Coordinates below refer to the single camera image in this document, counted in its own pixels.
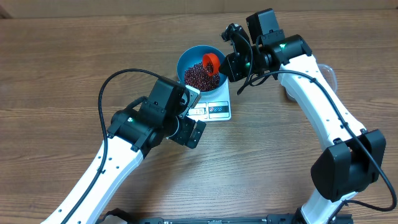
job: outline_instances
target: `wood grain surface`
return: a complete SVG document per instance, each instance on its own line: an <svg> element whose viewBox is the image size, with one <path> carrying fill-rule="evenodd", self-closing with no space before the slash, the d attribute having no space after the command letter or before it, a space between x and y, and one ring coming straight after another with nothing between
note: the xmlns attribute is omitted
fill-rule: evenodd
<svg viewBox="0 0 398 224"><path fill-rule="evenodd" d="M184 50L231 46L220 33L244 14L0 20L0 223L38 223L68 195L101 144L97 97L115 71L144 68L176 79ZM398 188L398 11L277 12L319 63L335 69L338 96L369 130L387 139L382 168ZM155 79L121 75L105 89L106 123L148 95ZM105 211L137 217L253 217L293 213L314 190L318 139L279 82L230 84L233 118L209 123L196 149L172 141L151 150ZM388 206L379 180L357 197ZM396 223L352 205L356 223Z"/></svg>
<svg viewBox="0 0 398 224"><path fill-rule="evenodd" d="M0 0L12 18L395 9L398 0Z"/></svg>

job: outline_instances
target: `red beans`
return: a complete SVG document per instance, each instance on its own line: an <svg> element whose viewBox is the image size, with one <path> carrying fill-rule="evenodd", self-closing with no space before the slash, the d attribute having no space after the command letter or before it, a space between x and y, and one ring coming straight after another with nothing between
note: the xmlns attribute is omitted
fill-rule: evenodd
<svg viewBox="0 0 398 224"><path fill-rule="evenodd" d="M213 71L213 64L208 63L206 70L209 72ZM203 64L197 63L193 67L188 68L185 71L185 84L197 88L200 91L211 91L218 87L220 83L219 73L209 76L203 68Z"/></svg>

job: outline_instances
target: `blue bowl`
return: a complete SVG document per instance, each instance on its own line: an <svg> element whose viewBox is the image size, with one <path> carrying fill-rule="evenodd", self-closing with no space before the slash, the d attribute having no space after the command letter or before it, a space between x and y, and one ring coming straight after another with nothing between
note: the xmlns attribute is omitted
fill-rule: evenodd
<svg viewBox="0 0 398 224"><path fill-rule="evenodd" d="M223 63L225 56L224 54L218 50L217 48L214 48L212 46L207 46L207 45L199 45L192 47L188 50L186 50L180 57L180 59L177 62L177 76L178 79L181 81L181 83L185 84L184 81L184 76L185 76L185 71L188 70L189 67L193 67L194 64L200 63L203 56L208 53L213 53L217 55L218 59L220 60L220 63ZM210 95L214 92L217 91L217 89L223 85L226 81L226 75L220 73L220 83L218 84L218 87L215 90L211 91L204 91L202 92L203 95Z"/></svg>

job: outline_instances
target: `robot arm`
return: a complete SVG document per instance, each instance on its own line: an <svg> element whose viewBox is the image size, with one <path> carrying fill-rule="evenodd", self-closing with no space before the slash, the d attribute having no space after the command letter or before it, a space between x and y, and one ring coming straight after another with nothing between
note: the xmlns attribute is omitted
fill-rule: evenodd
<svg viewBox="0 0 398 224"><path fill-rule="evenodd" d="M311 168L314 193L296 212L296 223L327 223L343 201L377 181L382 171L375 164L381 166L386 140L379 130L367 132L348 112L320 73L310 47L299 35L285 38L272 9L257 12L246 21L255 46L251 46L241 26L230 24L221 36L232 42L234 52L226 56L220 72L231 82L246 78L238 94L248 85L255 86L254 74L257 80L263 78L256 85L272 75L295 98L314 127L323 151ZM391 208L396 201L393 191Z"/></svg>
<svg viewBox="0 0 398 224"><path fill-rule="evenodd" d="M108 160L105 163L103 173L99 176L86 199L81 203L68 223L95 223L99 215L108 204L115 191L124 179L144 159L141 150L131 150L132 144L115 136L108 138ZM42 223L61 223L68 212L77 203L84 191L93 180L98 167L101 164L104 144L102 144L93 162L77 182L61 205Z"/></svg>
<svg viewBox="0 0 398 224"><path fill-rule="evenodd" d="M81 204L78 201L100 167L104 143L67 198L43 223L95 223L124 179L163 138L195 148L206 124L186 115L200 97L200 91L193 87L159 77L149 97L140 97L112 117L106 162ZM139 104L141 107L136 111L134 107Z"/></svg>

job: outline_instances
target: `white scale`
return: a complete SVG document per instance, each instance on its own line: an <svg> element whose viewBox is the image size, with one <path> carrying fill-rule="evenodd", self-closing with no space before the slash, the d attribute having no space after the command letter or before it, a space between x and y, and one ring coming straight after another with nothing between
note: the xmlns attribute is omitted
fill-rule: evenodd
<svg viewBox="0 0 398 224"><path fill-rule="evenodd" d="M188 111L188 117L195 121L228 121L231 119L228 79L214 92L202 92L196 107Z"/></svg>

